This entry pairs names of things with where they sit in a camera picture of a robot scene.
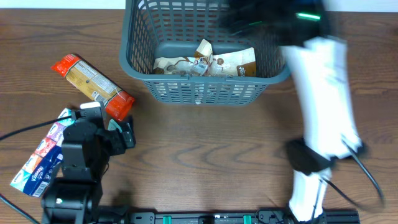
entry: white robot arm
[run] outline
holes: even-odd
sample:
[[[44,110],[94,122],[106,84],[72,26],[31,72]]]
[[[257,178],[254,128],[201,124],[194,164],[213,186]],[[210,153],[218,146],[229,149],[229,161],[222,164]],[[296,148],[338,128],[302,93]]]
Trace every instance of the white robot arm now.
[[[312,154],[316,152],[323,159],[323,165],[316,169],[307,168],[305,173],[294,170],[289,208],[298,222],[308,222],[323,213],[327,185],[323,180],[331,178],[332,160],[346,158],[352,151],[357,153],[363,144],[351,108],[345,41],[316,37],[304,42],[303,47],[285,46],[282,51],[292,71],[303,113],[303,146],[298,148],[312,150]],[[300,167],[300,160],[308,159],[305,157],[308,155],[290,155],[289,160]]]

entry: tissue box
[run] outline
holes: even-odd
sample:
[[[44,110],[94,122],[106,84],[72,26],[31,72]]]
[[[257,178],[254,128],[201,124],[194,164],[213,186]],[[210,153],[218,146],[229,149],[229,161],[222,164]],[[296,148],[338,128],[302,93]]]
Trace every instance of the tissue box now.
[[[71,110],[65,108],[58,118],[70,115]],[[63,159],[61,149],[63,130],[74,122],[68,118],[54,123],[10,185],[29,196],[41,196],[51,181],[55,166]]]

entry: wooden table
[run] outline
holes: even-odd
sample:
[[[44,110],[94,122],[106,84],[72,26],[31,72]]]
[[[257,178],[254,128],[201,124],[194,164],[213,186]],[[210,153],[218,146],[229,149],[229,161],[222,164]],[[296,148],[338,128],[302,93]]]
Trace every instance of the wooden table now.
[[[87,102],[50,67],[76,52],[136,97],[137,147],[111,159],[104,205],[166,211],[256,210],[283,207],[292,191],[284,142],[302,134],[291,80],[271,86],[245,107],[180,106],[156,101],[119,66],[124,11],[0,10],[0,135],[56,117]],[[353,106],[363,159],[384,190],[382,213],[360,212],[362,223],[398,222],[398,14],[338,13],[349,42]],[[0,143],[0,192],[41,220],[38,198],[10,187],[49,127]],[[359,167],[339,162],[333,182],[362,203],[377,195]],[[329,188],[326,208],[352,208]],[[27,223],[0,203],[1,223]]]

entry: black cable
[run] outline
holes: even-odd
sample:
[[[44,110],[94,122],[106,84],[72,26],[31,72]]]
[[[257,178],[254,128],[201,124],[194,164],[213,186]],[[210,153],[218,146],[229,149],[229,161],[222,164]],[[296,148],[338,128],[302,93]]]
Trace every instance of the black cable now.
[[[277,220],[276,224],[284,224],[283,220],[280,221],[279,218],[278,218],[278,216],[275,214],[275,212],[274,212],[274,211],[272,211],[272,212],[273,212],[273,214],[275,215],[275,218],[276,218],[276,220]]]
[[[109,169],[109,163],[106,164],[106,169],[105,169],[104,173],[102,174],[101,179],[106,174],[106,171],[108,171],[108,169]]]
[[[315,211],[317,210],[317,207],[318,207],[319,195],[321,194],[321,187],[322,187],[322,180],[319,180],[318,193],[317,193],[317,198],[316,198],[316,201],[315,201],[315,205],[313,206],[311,224],[314,224],[314,221],[315,221]]]
[[[374,177],[372,176],[372,174],[367,170],[367,168],[362,164],[362,162],[358,159],[358,157],[356,156],[355,152],[347,147],[348,150],[350,151],[353,159],[355,160],[355,162],[359,165],[359,167],[363,170],[363,172],[366,174],[366,176],[368,177],[368,179],[372,182],[374,188],[377,190],[377,194],[379,195],[379,199],[380,199],[380,203],[382,205],[382,207],[385,207],[385,201],[384,201],[384,194],[379,186],[379,184],[377,183],[377,181],[374,179]],[[368,211],[368,212],[378,212],[375,209],[373,209],[373,207],[369,207],[366,205],[361,205],[358,202],[355,202],[354,200],[350,199],[346,194],[344,194],[335,184],[333,184],[330,180],[328,179],[323,179],[326,183],[328,183],[330,185],[330,187],[332,187],[333,189],[335,189],[337,191],[337,193],[339,193],[345,200],[347,200],[349,203],[351,203],[352,205],[354,205],[357,208],[360,208],[364,211]]]
[[[35,124],[35,125],[29,126],[29,127],[26,127],[26,128],[21,128],[21,129],[19,129],[19,130],[16,130],[16,131],[13,131],[13,132],[10,132],[10,133],[8,133],[8,134],[5,134],[5,135],[1,136],[1,137],[0,137],[0,141],[1,141],[1,140],[4,140],[4,139],[6,139],[6,138],[9,138],[9,137],[11,137],[11,136],[13,136],[13,135],[22,133],[22,132],[24,132],[24,131],[29,131],[29,130],[31,130],[31,129],[40,128],[40,127],[42,127],[42,126],[46,126],[46,125],[55,123],[55,122],[57,122],[57,121],[62,121],[62,120],[64,120],[64,119],[69,119],[69,118],[72,118],[72,116],[66,116],[66,117],[64,117],[64,118],[58,118],[58,119],[54,119],[54,120],[52,120],[52,121],[46,121],[46,122],[44,122],[44,123]],[[23,217],[25,217],[26,219],[28,219],[28,220],[31,221],[32,223],[39,223],[37,220],[35,220],[33,217],[31,217],[28,213],[26,213],[25,211],[23,211],[22,209],[20,209],[17,205],[14,205],[12,202],[10,202],[8,199],[6,199],[2,194],[0,194],[0,197],[1,197],[1,200],[2,200],[6,205],[10,206],[12,209],[14,209],[14,210],[17,211],[18,213],[20,213]]]
[[[14,205],[12,202],[10,202],[8,199],[6,199],[2,194],[0,194],[1,200],[8,206],[10,206],[12,209],[20,213],[23,217],[31,221],[32,223],[39,224],[39,222],[34,219],[32,216],[30,216],[28,213],[20,209],[17,205]]]
[[[10,132],[10,133],[8,133],[8,134],[5,134],[5,135],[1,136],[1,137],[0,137],[0,141],[1,141],[1,140],[4,140],[4,139],[6,139],[6,138],[9,138],[9,137],[11,137],[11,136],[13,136],[13,135],[22,133],[22,132],[24,132],[24,131],[29,131],[29,130],[31,130],[31,129],[40,128],[40,127],[42,127],[42,126],[46,126],[46,125],[55,123],[55,122],[57,122],[57,121],[62,121],[62,120],[64,120],[64,119],[68,119],[68,118],[71,118],[71,117],[72,117],[72,116],[67,116],[67,117],[64,117],[64,118],[54,119],[54,120],[52,120],[52,121],[46,121],[46,122],[41,123],[41,124],[35,124],[35,125],[29,126],[29,127],[26,127],[26,128],[21,128],[21,129],[19,129],[19,130],[16,130],[16,131],[13,131],[13,132]]]

